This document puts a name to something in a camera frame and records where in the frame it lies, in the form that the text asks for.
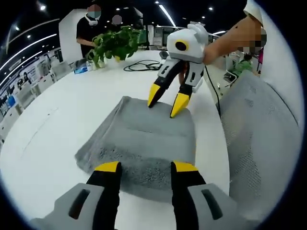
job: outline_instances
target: black shirt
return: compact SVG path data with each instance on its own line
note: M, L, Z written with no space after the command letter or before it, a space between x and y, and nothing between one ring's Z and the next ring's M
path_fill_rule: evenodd
M82 38L91 42L95 36L102 33L103 30L101 29L100 23L90 26L88 20L85 17L81 18L77 24L77 38ZM85 55L91 49L93 49L92 46L81 45L82 56L85 57Z
M27 82L27 81L31 84L31 81L30 81L30 79L28 78L28 76L24 76L24 82Z

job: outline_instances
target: white table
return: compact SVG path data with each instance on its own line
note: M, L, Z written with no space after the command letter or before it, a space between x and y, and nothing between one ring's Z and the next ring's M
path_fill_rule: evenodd
M26 219L42 218L54 201L89 175L74 155L123 95L146 99L157 71L124 72L142 59L159 60L158 51L140 51L119 64L59 80L22 113L8 134L0 155L1 175L12 201ZM173 104L176 78L160 99ZM229 193L229 165L224 132L208 86L204 82L188 105L197 135L196 166L207 183ZM176 229L170 204L120 193L117 229Z

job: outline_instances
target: face mask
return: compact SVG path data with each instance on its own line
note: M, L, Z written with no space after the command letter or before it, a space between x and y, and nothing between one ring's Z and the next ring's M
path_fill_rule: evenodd
M92 18L99 18L101 15L101 11L90 11L87 13L88 16L92 17Z

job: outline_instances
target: white wall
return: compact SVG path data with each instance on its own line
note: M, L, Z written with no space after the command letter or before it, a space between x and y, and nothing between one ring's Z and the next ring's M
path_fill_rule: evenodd
M16 79L10 84L10 88L12 88L14 85L16 85L18 80L19 80L19 78L16 78Z
M148 25L148 41L149 45L154 45L154 26Z
M85 16L86 10L75 9L59 23L59 42L63 60L68 64L82 59L81 46L76 42L78 21Z
M163 28L156 27L154 29L153 45L162 46Z

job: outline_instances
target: green leaves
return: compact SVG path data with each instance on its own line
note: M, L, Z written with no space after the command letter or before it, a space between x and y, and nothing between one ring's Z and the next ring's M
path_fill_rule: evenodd
M107 58L107 59L111 59L111 58L112 58L111 50L108 50L108 51L105 53L105 55L106 55L106 58Z
M140 30L138 33L134 33L134 35L137 37L137 43L138 44L143 44L146 43L146 31L145 30Z
M131 57L138 50L140 30L134 30L130 26L122 26L119 32L108 31L93 38L96 47L87 55L88 60L93 60L98 66L99 58L104 61L104 57L111 59L118 56L120 60Z

